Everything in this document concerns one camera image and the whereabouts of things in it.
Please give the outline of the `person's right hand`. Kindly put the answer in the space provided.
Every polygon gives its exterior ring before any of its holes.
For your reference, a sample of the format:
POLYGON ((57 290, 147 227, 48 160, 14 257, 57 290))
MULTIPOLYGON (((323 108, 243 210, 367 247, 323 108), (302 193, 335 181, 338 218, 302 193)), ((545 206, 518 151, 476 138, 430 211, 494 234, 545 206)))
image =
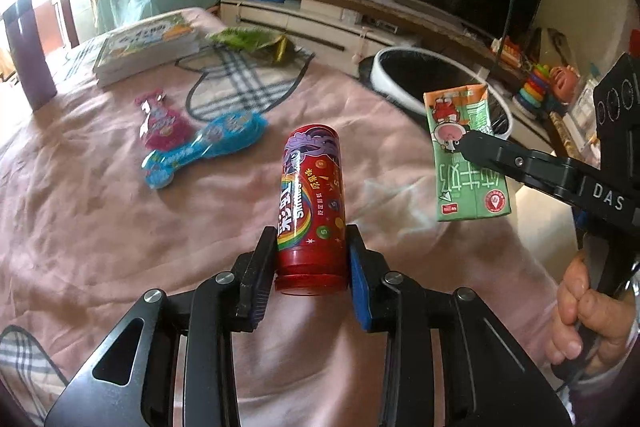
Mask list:
POLYGON ((636 304, 631 293, 617 300, 590 288, 585 253, 578 251, 556 292, 551 337, 546 344, 547 359, 558 365, 579 357, 584 349, 584 342, 575 329, 579 322, 601 337, 586 374, 602 374, 626 357, 631 338, 637 332, 636 318, 636 304))

